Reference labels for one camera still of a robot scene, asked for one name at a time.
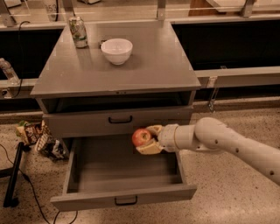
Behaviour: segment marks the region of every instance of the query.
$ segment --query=white robotic arm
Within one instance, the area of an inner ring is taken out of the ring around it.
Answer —
[[[157,154],[162,150],[224,150],[280,185],[280,150],[246,138],[219,120],[206,117],[195,125],[155,125],[147,127],[147,130],[155,138],[136,147],[142,154]]]

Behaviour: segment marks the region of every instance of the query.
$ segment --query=red apple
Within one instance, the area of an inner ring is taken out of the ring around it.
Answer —
[[[151,140],[151,133],[147,129],[137,129],[132,135],[132,143],[138,147]]]

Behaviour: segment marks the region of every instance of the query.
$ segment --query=speckled floor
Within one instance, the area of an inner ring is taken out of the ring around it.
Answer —
[[[205,116],[218,118],[244,136],[280,149],[280,97],[217,101],[213,114],[204,102],[195,103],[192,123]],[[39,121],[40,113],[0,116],[0,144],[12,160],[20,141],[15,127],[23,119]],[[280,187],[241,160],[226,152],[209,155],[187,150],[181,157],[187,182],[198,186],[192,200],[79,211],[75,223],[280,223]],[[0,147],[0,169],[10,166]],[[29,175],[45,217],[53,223],[58,210],[50,198],[62,193],[67,162],[53,162],[31,150],[24,153],[21,169]],[[31,186],[21,174],[14,192],[19,205],[2,207],[8,181],[0,179],[0,223],[46,223]],[[56,223],[69,223],[74,216],[75,212],[61,213]]]

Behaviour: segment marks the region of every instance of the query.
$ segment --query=soda can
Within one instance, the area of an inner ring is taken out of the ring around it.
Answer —
[[[88,45],[88,37],[86,26],[80,17],[69,18],[70,32],[73,37],[73,42],[78,48],[85,47]]]

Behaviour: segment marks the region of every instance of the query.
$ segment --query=bowl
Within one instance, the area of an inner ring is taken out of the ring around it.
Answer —
[[[125,38],[112,38],[101,45],[105,58],[114,65],[122,65],[131,55],[132,43]]]

